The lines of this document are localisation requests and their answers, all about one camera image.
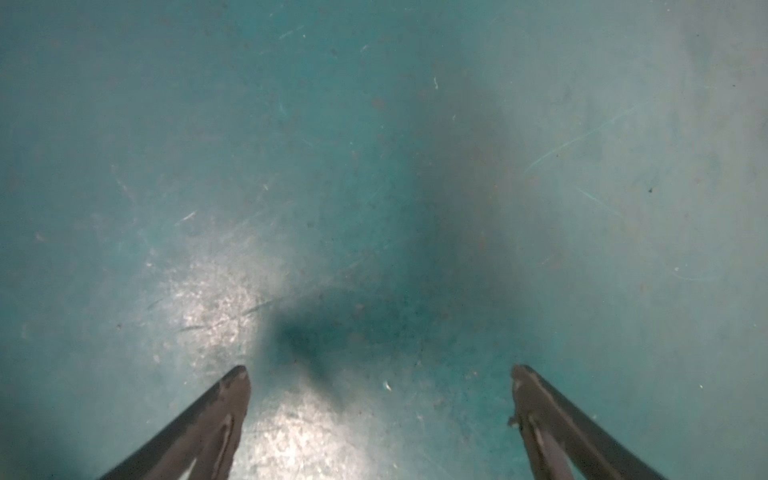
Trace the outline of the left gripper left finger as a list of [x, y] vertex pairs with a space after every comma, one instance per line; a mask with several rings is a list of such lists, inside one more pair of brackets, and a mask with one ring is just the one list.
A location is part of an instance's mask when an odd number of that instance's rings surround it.
[[105, 479], [227, 479], [239, 447], [251, 396], [247, 369], [238, 365]]

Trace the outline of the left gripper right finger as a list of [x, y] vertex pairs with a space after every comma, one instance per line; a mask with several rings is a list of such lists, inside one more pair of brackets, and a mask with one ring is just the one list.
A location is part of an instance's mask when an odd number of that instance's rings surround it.
[[514, 414], [536, 479], [663, 480], [533, 368], [511, 370]]

